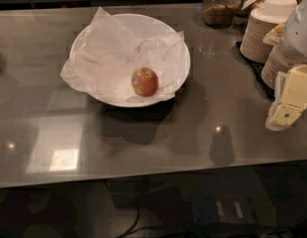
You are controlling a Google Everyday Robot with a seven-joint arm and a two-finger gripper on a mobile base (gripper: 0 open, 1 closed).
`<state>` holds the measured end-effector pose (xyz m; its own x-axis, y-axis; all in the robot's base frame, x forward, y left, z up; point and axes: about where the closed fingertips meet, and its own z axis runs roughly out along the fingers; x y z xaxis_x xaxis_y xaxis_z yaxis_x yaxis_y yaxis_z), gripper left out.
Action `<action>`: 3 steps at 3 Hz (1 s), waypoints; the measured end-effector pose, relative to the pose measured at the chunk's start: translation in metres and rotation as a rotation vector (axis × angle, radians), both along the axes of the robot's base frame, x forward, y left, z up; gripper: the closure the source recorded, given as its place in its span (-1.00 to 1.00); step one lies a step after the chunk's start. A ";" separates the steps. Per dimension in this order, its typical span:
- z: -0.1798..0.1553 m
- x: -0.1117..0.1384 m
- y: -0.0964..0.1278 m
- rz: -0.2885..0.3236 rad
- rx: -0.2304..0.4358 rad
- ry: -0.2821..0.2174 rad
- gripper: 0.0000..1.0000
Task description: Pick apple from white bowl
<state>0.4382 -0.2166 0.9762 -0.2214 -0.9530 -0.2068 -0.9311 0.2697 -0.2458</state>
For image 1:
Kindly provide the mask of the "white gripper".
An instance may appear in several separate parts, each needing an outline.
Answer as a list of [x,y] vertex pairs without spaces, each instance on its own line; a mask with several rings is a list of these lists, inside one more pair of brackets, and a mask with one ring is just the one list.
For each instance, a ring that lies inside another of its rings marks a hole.
[[[271,46],[281,41],[287,58],[307,63],[307,0],[302,0],[286,23],[275,26],[262,41]],[[290,128],[307,109],[307,64],[297,65],[288,72],[280,71],[275,80],[274,97],[265,127],[282,131]]]

